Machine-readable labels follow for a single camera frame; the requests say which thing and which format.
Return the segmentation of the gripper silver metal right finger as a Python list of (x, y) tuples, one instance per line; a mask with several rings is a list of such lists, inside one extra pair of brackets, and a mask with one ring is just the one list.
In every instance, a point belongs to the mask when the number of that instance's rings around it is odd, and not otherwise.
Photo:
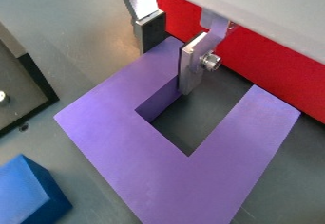
[(179, 89), (184, 95), (200, 85), (205, 71), (216, 71), (221, 58), (213, 54), (224, 40), (231, 21), (209, 9), (203, 9), (200, 24), (208, 32), (199, 33), (181, 47), (179, 68)]

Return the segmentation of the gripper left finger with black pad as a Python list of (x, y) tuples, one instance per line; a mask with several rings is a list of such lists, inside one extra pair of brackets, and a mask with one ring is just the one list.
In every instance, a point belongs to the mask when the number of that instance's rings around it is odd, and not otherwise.
[(146, 53), (166, 38), (166, 13), (157, 0), (124, 0), (132, 14), (140, 51)]

